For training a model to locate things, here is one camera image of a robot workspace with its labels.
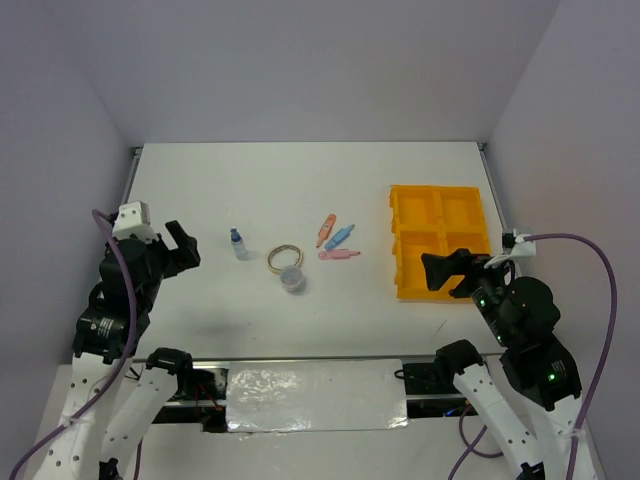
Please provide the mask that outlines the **small blue-capped glue bottle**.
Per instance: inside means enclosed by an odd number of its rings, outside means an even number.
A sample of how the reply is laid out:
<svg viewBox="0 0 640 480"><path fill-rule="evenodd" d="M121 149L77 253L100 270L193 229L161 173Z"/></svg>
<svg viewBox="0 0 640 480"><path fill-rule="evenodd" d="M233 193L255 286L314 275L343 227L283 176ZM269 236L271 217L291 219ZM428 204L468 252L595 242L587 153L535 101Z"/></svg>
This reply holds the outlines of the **small blue-capped glue bottle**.
<svg viewBox="0 0 640 480"><path fill-rule="evenodd" d="M234 255L238 260L247 260L249 251L247 250L243 237L236 228L230 230L230 241L234 251Z"/></svg>

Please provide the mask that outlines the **pink highlighter marker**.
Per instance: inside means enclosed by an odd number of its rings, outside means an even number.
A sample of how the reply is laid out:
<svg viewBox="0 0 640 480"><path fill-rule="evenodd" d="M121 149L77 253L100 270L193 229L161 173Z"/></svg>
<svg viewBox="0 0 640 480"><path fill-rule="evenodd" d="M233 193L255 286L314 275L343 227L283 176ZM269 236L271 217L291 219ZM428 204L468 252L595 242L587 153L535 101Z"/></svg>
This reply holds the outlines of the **pink highlighter marker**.
<svg viewBox="0 0 640 480"><path fill-rule="evenodd" d="M356 250L333 249L319 252L318 258L320 260L346 260L352 257L359 256L360 254L361 252Z"/></svg>

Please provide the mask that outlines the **clear round pin container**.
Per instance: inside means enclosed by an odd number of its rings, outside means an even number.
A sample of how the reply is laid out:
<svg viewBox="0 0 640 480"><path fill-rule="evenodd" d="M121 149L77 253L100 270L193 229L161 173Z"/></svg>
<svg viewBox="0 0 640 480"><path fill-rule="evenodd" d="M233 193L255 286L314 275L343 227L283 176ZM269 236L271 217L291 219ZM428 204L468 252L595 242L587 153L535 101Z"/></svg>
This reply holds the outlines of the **clear round pin container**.
<svg viewBox="0 0 640 480"><path fill-rule="evenodd" d="M299 293L304 290L306 279L300 267L289 265L279 273L282 288L288 293Z"/></svg>

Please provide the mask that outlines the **beige tape roll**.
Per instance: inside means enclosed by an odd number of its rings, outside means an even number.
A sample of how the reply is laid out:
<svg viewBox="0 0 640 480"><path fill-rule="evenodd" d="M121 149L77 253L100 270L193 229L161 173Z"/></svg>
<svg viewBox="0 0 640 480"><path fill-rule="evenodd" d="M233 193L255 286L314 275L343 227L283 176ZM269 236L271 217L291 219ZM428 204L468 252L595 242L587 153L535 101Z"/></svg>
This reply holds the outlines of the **beige tape roll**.
<svg viewBox="0 0 640 480"><path fill-rule="evenodd" d="M304 262L304 252L296 245L282 244L268 252L266 262L268 270L279 275L289 266L300 268Z"/></svg>

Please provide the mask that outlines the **orange highlighter marker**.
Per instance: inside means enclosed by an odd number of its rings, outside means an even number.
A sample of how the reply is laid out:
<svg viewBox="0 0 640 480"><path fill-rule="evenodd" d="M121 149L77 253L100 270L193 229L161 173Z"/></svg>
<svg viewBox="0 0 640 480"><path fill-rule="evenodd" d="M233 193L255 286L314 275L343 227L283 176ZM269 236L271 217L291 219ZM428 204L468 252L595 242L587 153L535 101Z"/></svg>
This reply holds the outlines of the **orange highlighter marker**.
<svg viewBox="0 0 640 480"><path fill-rule="evenodd" d="M328 239L333 229L333 226L335 224L335 221L336 221L335 214L329 214L327 218L324 220L317 235L317 241L316 241L317 248L320 248L322 244Z"/></svg>

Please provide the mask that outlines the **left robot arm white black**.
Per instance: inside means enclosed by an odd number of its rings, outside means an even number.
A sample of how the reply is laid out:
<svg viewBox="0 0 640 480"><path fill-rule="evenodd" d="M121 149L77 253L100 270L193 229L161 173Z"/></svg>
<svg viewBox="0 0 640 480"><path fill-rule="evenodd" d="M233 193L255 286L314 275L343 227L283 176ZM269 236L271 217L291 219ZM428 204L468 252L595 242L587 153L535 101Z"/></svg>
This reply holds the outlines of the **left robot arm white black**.
<svg viewBox="0 0 640 480"><path fill-rule="evenodd" d="M200 255L196 239L176 221L165 225L176 243L170 249L143 221L122 234L121 215L96 212L94 218L107 239L100 280L76 323L58 424L36 445L47 450L37 479L122 478L164 404L189 396L196 385L192 356L161 347L148 357L129 398L115 405L162 281L198 267Z"/></svg>

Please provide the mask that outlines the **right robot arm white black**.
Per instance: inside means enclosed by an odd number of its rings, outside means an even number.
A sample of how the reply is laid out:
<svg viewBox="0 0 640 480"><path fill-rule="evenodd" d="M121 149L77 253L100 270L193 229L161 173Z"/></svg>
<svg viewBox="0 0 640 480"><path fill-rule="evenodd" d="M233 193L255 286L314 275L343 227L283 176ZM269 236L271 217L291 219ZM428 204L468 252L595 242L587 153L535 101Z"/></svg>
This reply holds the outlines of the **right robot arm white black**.
<svg viewBox="0 0 640 480"><path fill-rule="evenodd" d="M582 405L582 385L576 362L553 333L560 311L550 288L529 276L507 280L512 261L494 264L490 256L464 248L448 256L424 253L421 262L431 291L452 276L460 277L450 294L471 299L503 347L504 374L534 430L527 431L520 422L467 340L437 350L436 383L446 391L458 390L472 403L516 478L564 478L572 464L572 430Z"/></svg>

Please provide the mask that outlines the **yellow four-compartment tray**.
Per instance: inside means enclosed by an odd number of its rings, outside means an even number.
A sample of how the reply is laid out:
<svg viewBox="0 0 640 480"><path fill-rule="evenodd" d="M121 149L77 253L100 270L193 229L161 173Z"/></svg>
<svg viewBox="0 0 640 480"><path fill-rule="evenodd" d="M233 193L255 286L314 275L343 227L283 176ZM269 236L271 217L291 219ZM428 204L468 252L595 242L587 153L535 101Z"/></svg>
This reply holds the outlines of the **yellow four-compartment tray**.
<svg viewBox="0 0 640 480"><path fill-rule="evenodd" d="M389 205L396 297L407 301L451 301L449 291L462 278L454 276L440 290L429 291L421 255L447 256L459 248L475 254L491 252L479 189L393 185Z"/></svg>

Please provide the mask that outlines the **blue highlighter marker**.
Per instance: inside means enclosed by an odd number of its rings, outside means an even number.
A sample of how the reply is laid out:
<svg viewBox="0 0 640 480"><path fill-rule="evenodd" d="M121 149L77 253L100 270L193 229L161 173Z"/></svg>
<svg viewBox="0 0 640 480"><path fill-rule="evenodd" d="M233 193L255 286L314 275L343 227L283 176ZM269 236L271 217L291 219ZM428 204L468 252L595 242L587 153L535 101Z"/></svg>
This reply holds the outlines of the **blue highlighter marker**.
<svg viewBox="0 0 640 480"><path fill-rule="evenodd" d="M338 230L325 244L325 250L331 251L336 249L339 245L341 245L351 234L353 229L355 228L354 224L348 225L346 227Z"/></svg>

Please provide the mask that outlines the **silver foil sheet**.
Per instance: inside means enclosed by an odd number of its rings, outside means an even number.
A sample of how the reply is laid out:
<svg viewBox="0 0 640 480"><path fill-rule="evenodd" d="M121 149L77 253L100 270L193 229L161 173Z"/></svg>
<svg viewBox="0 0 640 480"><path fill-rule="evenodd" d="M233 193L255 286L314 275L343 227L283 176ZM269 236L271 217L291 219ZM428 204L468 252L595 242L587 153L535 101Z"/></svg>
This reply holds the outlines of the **silver foil sheet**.
<svg viewBox="0 0 640 480"><path fill-rule="evenodd" d="M231 432L373 431L408 425L394 359L234 363L226 387Z"/></svg>

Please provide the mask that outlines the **black base rail with wiring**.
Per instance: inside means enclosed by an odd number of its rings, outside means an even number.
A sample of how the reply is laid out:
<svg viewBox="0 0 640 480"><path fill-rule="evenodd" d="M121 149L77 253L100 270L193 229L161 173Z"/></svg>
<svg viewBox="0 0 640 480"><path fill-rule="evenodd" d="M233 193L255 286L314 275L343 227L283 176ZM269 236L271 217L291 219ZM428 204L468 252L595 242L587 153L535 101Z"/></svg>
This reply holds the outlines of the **black base rail with wiring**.
<svg viewBox="0 0 640 480"><path fill-rule="evenodd" d="M207 433L376 431L475 415L432 358L197 362L156 414Z"/></svg>

